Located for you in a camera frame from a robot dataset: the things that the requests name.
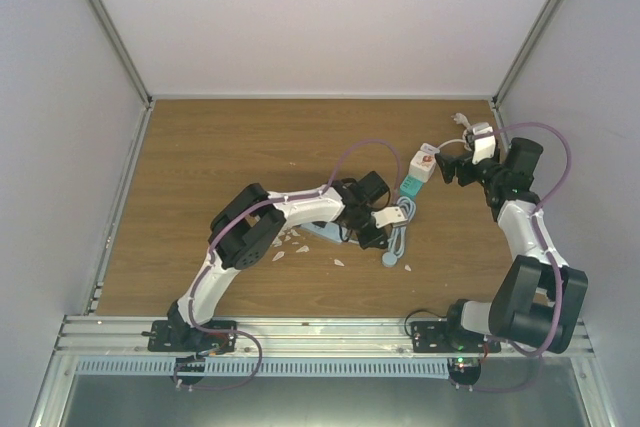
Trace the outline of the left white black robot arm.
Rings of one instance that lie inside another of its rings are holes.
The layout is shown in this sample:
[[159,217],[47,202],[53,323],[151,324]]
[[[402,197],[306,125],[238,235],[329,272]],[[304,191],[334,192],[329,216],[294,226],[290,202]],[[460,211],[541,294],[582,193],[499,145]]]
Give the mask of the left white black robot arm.
[[259,262],[283,230],[306,223],[338,223],[363,249],[384,249],[387,229],[376,223],[375,204],[391,190],[371,171],[360,180],[334,180],[317,188],[279,193],[245,187],[211,222],[209,247],[187,292],[167,313],[171,338],[185,351],[203,345],[206,326],[234,278]]

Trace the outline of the light blue power strip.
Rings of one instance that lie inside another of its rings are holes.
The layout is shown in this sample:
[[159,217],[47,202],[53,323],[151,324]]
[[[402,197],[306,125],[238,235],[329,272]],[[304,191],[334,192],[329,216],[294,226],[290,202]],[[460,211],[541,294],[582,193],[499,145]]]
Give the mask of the light blue power strip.
[[299,228],[336,244],[358,243],[356,237],[350,231],[335,222],[309,222],[301,224]]

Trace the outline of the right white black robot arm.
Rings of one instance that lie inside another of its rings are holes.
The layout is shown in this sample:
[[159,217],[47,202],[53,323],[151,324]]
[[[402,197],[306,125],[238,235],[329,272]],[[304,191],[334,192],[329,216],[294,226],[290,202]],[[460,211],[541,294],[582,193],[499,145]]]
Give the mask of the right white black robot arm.
[[512,265],[492,302],[460,299],[447,312],[443,340],[464,352],[479,335],[517,344],[525,355],[560,354],[572,339],[588,288],[588,278],[568,266],[544,224],[540,199],[532,192],[543,148],[516,137],[507,156],[494,142],[482,150],[452,156],[438,153],[445,182],[479,183],[493,220],[504,233]]

